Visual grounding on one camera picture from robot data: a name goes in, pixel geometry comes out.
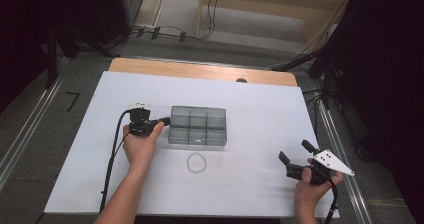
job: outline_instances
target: floor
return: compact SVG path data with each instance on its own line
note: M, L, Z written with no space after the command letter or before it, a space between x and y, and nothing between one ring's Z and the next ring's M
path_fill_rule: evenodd
M161 32L179 35L182 29L195 35L197 28L198 0L162 0L155 19L136 20L136 26L163 26ZM203 6L200 35L208 31L208 8ZM213 4L210 15L214 16ZM150 11L141 10L140 16L150 16ZM245 11L216 8L215 30L210 41L261 47L271 50L301 53L306 48L298 20Z
M167 5L172 3L172 0L164 0L161 14L158 17L158 24L172 24L181 28L192 25L192 22L184 24L185 18L177 18L181 15L175 13L172 15L172 10L166 8ZM248 13L238 14L243 14L240 18L248 18L249 16ZM266 21L263 17L260 19L261 22ZM119 53L124 57L143 56L265 69L273 64L294 60L303 51L302 42L296 37L299 31L296 28L293 28L292 34L289 34L293 36L293 39L287 39L295 40L295 42L300 43L299 46L286 43L286 45L283 45L285 47L276 50L276 48L266 46L267 37L269 37L269 34L266 33L257 33L252 39L255 41L252 42L246 42L243 39L248 36L245 34L241 39L238 39L237 35L224 35L234 43L220 39L220 30L228 30L219 27L221 20L224 19L217 19L216 22L217 36L212 36L216 39L211 38L206 42L188 39L180 43L178 39L163 36L151 41L149 36L145 35L141 38L123 40L112 49L112 52ZM250 33L249 30L249 27L247 27L242 32ZM261 44L262 46L258 46L260 42L257 41L257 37L260 37L259 39L264 43ZM255 45L239 45L240 43L255 43ZM93 222L96 217L93 214L41 215L86 108L90 103L100 75L108 69L111 60L111 58L103 57L94 51L81 52L77 59L65 58L61 62L63 70L63 75L60 77L61 82L58 82L53 89L44 90L46 73L43 73L1 113L0 157L2 160L4 160L12 143L21 143L25 148L23 148L22 153L18 153L20 158L7 181L2 185L0 191L0 223L35 223L39 217L41 217L39 223ZM305 70L309 67L310 63L305 63L290 70L296 76L303 91L315 89L320 83L308 77ZM75 105L69 110L74 100L72 93L80 93L80 95ZM305 100L312 97L313 94L305 94ZM37 107L40 99L43 99L46 105L42 107L38 105L37 113L42 115L37 119L31 116L31 112ZM312 123L315 122L313 105L313 102L308 105ZM317 114L318 142L321 149L332 149L332 140L328 134L324 114L323 110ZM333 223L415 223L392 180L391 173L379 163L361 160L356 154L354 140L343 114L335 106L331 107L330 114L336 126L339 141L345 149L350 167L357 174L355 181L359 185L360 193L366 204L366 211L369 214L369 218L363 218L355 212L350 196L350 187L341 185L338 202L341 218L334 219ZM28 127L28 124L26 125L27 120L36 120L36 125ZM19 134L24 126L27 126L30 131L25 138L22 138L20 137L22 135ZM285 218L281 219L281 223L295 223L295 221L293 218Z

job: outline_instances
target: transparent container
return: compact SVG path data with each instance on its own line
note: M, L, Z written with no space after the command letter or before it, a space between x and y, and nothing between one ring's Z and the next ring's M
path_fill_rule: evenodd
M168 141L169 144L225 146L225 109L173 106Z

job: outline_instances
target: wooden board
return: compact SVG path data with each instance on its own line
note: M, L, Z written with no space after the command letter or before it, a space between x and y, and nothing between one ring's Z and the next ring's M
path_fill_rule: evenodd
M178 63L172 61L116 58L112 61L109 71L231 82L243 78L248 83L297 86L296 78L291 73L242 69L220 65Z
M164 128L138 214L294 216L297 181L285 176L278 154L283 150L293 163L306 165L311 154L300 145L302 140L317 146L300 88L118 72L103 73L46 213L98 212L117 120L136 101L151 104L152 119L169 116L175 105L220 107L227 116L227 145L220 150L197 145L176 148L168 144L169 129ZM122 124L128 122L127 115ZM199 174L187 167L187 162L192 169L202 167L202 163L188 160L194 151L207 160L206 170ZM120 150L107 200L127 170L128 161ZM315 215L325 217L331 202L329 192Z

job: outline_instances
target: hand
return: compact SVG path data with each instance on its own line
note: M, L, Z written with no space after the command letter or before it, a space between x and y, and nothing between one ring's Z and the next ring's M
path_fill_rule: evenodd
M148 137L132 135L128 133L128 125L124 126L123 134L124 136L128 134L124 140L124 150L130 162L130 170L143 171L150 167L150 162L155 154L156 140L162 132L163 126L163 122L156 124Z
M325 193L327 193L327 191L332 187L328 181L319 186L311 185L311 179L311 169L304 168L302 172L302 180L300 180L296 185L296 191L294 193L294 207L296 211L296 217L298 217L298 219L312 216L312 218L315 220L315 206L317 205L318 201L325 195ZM335 172L335 175L331 179L335 185L338 185L343 182L343 175L340 172Z

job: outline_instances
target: white table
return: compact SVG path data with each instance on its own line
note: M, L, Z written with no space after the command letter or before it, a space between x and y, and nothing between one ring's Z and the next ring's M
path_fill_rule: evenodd
M104 72L45 208L46 213L96 213L118 118L137 101L151 104L151 119L170 116L171 106L227 110L228 141L223 149L168 144L168 128L143 190L138 214L230 217L294 216L296 180L285 177L283 150L292 163L306 165L303 139L316 146L298 87ZM124 118L123 124L129 122ZM188 171L194 151L207 160L199 174ZM199 163L193 158L192 165ZM118 152L108 200L124 177L128 162ZM331 193L320 201L325 217Z

